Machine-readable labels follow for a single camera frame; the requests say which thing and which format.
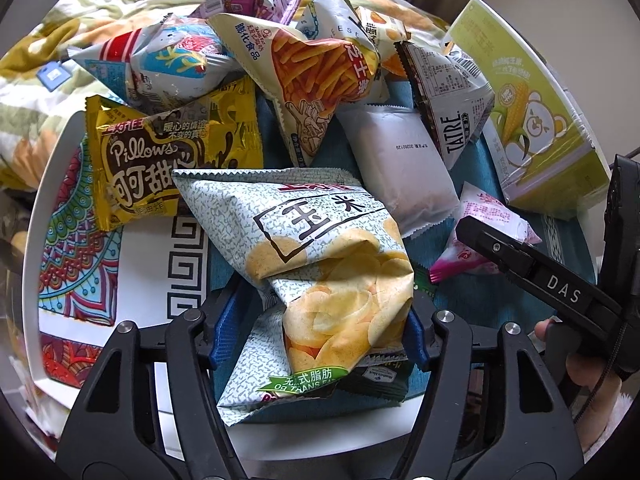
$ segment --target nutrition label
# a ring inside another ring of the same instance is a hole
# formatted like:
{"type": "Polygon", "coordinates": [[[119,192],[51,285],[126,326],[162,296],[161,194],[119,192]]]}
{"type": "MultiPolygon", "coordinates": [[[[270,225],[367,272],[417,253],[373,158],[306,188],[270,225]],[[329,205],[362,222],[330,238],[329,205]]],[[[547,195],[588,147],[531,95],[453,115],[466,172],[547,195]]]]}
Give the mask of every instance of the nutrition label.
{"type": "Polygon", "coordinates": [[[466,77],[446,57],[423,48],[412,48],[410,54],[428,95],[439,96],[469,88],[466,77]]]}

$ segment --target mandala pattern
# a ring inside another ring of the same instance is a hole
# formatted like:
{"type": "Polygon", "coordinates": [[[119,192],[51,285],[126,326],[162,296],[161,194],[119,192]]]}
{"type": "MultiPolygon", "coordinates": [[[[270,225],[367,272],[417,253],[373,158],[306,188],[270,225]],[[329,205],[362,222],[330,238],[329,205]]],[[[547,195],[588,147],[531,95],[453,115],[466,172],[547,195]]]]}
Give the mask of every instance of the mandala pattern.
{"type": "Polygon", "coordinates": [[[40,333],[40,343],[47,375],[76,388],[82,387],[102,350],[99,346],[69,341],[45,333],[40,333]]]}
{"type": "Polygon", "coordinates": [[[58,191],[40,266],[38,306],[100,325],[116,318],[122,228],[98,231],[86,138],[58,191]]]}

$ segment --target pink fluffy fabric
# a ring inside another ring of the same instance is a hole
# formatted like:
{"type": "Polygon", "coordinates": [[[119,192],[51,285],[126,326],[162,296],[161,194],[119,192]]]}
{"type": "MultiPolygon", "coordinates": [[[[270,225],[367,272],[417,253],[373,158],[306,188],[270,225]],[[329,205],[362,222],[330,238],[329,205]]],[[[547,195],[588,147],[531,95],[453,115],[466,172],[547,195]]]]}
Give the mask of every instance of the pink fluffy fabric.
{"type": "Polygon", "coordinates": [[[627,394],[619,394],[618,400],[616,401],[615,406],[611,412],[609,417],[609,421],[607,423],[607,427],[604,429],[600,438],[596,440],[596,442],[584,453],[584,461],[585,463],[589,461],[589,459],[596,454],[596,452],[602,447],[607,439],[613,434],[613,432],[618,427],[620,421],[624,418],[626,411],[629,409],[631,404],[634,402],[632,397],[627,394]]]}

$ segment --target cartoon hand illustration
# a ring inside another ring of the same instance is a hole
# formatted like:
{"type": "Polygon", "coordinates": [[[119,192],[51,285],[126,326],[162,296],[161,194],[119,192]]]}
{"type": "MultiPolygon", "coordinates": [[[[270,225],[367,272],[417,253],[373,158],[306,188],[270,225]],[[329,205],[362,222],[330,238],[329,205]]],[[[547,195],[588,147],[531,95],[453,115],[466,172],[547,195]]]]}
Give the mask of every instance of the cartoon hand illustration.
{"type": "Polygon", "coordinates": [[[310,156],[314,156],[324,137],[328,119],[320,117],[318,109],[304,99],[300,101],[300,109],[296,108],[296,105],[291,101],[287,101],[285,106],[296,120],[303,149],[310,156]]]}

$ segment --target blanket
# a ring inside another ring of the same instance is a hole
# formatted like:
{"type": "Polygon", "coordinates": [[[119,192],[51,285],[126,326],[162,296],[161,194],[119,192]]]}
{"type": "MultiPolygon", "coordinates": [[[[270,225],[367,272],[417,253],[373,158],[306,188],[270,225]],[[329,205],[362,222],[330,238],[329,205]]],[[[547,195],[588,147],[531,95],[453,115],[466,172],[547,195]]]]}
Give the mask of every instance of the blanket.
{"type": "MultiPolygon", "coordinates": [[[[69,46],[87,47],[161,20],[187,15],[202,0],[59,0],[42,22],[0,59],[0,185],[37,189],[49,155],[68,119],[84,109],[86,97],[112,95],[75,62],[54,91],[36,77],[38,69],[66,57],[69,46]]],[[[302,0],[303,7],[311,0],[302,0]]],[[[403,0],[351,0],[402,20],[418,44],[437,48],[446,24],[403,0]]]]}

